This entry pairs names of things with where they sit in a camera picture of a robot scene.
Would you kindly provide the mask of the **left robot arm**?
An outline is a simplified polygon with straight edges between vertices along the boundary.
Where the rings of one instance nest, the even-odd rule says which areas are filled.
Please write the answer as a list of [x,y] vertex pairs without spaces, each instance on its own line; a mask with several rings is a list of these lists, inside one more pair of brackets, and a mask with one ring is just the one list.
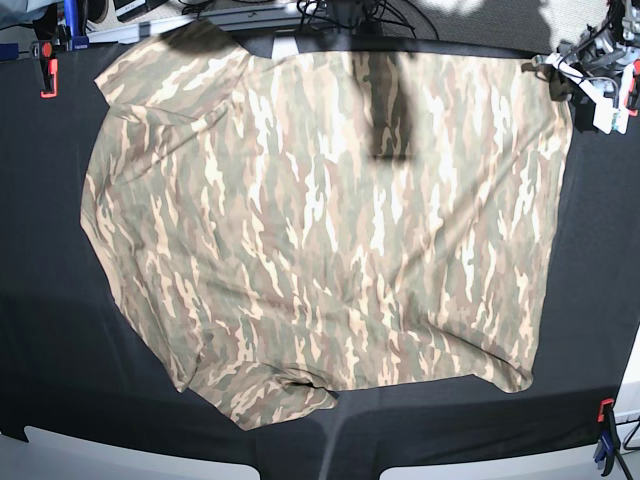
[[538,63],[554,69],[594,105],[592,125],[624,134],[639,116],[639,3],[609,1],[604,20],[575,43],[563,42]]

